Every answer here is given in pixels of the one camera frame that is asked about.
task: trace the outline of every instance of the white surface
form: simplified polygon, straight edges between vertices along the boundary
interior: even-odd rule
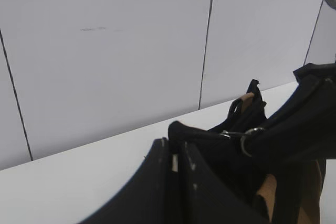
[[[28,161],[29,152],[0,42],[0,170]]]
[[[202,108],[293,81],[306,56],[321,0],[213,0]]]
[[[273,114],[296,86],[293,82],[263,91],[262,97],[268,102],[266,115]],[[208,129],[226,119],[230,104],[225,102],[1,171],[0,223],[77,223],[118,192],[140,166],[153,140],[167,136],[171,122],[179,120]]]
[[[33,158],[198,109],[210,0],[0,0]]]
[[[306,63],[328,64],[336,61],[336,10],[323,2]]]

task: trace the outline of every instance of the panel seam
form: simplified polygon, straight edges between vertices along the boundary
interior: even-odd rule
[[[25,139],[26,139],[26,144],[27,144],[27,148],[28,148],[28,151],[29,151],[30,160],[33,161],[33,156],[32,156],[31,150],[30,150],[30,145],[29,145],[29,141],[28,141],[28,137],[27,137],[26,127],[25,127],[25,123],[23,121],[22,112],[21,112],[21,108],[20,108],[20,104],[19,104],[19,99],[17,97],[16,88],[15,88],[15,84],[14,84],[14,80],[13,80],[13,75],[12,75],[11,67],[9,65],[9,61],[8,61],[7,52],[6,52],[6,49],[5,49],[5,43],[4,43],[4,39],[3,39],[3,36],[2,36],[1,29],[0,29],[0,40],[1,40],[2,49],[3,49],[4,55],[5,55],[5,59],[6,59],[6,64],[7,64],[9,77],[11,79],[11,83],[12,83],[12,87],[13,87],[13,91],[14,91],[16,105],[17,105],[17,108],[19,110],[19,115],[20,115],[20,119],[21,119],[23,132],[25,134]]]
[[[210,26],[210,19],[211,19],[211,13],[212,13],[212,4],[213,4],[213,0],[210,0],[208,23],[207,23],[206,37],[205,37],[204,56],[203,56],[202,79],[201,79],[201,87],[199,89],[200,90],[199,91],[200,95],[199,95],[199,101],[198,101],[198,110],[201,109],[202,88],[203,88],[203,78],[204,78],[204,69],[205,69],[205,56],[206,56],[206,50],[207,50],[207,44],[208,44],[209,26]]]
[[[322,6],[323,6],[323,2],[324,0],[321,1],[321,5],[320,5],[320,9],[319,9],[319,13],[317,14],[317,18],[316,18],[316,22],[315,22],[315,25],[314,25],[314,29],[313,29],[313,33],[310,37],[310,42],[309,42],[309,46],[308,46],[308,50],[307,50],[307,53],[306,53],[306,57],[305,57],[305,61],[303,62],[303,65],[306,64],[306,61],[307,61],[307,57],[308,57],[308,53],[309,53],[309,50],[310,50],[310,46],[311,46],[311,43],[313,41],[313,37],[314,37],[314,33],[315,33],[315,30],[316,30],[316,27],[317,27],[317,22],[319,21],[319,17],[320,17],[320,14],[321,14],[321,10],[322,10]]]

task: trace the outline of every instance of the silver ring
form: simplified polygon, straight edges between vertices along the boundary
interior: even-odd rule
[[[245,140],[248,138],[248,135],[251,136],[253,132],[264,131],[265,129],[262,127],[252,128],[245,132],[245,135],[240,138],[240,148],[242,153],[244,153],[248,157],[252,157],[245,149]]]

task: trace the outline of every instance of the black bag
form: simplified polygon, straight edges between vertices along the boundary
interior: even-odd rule
[[[336,157],[336,65],[306,65],[270,118],[253,80],[204,131],[174,122],[130,181],[82,223],[320,221],[326,158]]]

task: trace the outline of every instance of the brown leather trim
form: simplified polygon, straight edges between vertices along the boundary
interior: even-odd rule
[[[267,210],[269,221],[272,221],[274,203],[275,203],[275,192],[277,189],[277,179],[273,174],[267,174],[265,181],[261,185],[260,189],[257,191],[257,195],[264,198]]]
[[[252,104],[253,97],[254,97],[253,93],[246,93],[240,97],[240,99],[243,101],[241,105],[242,107],[241,113],[243,113],[247,109],[247,107],[249,107]]]

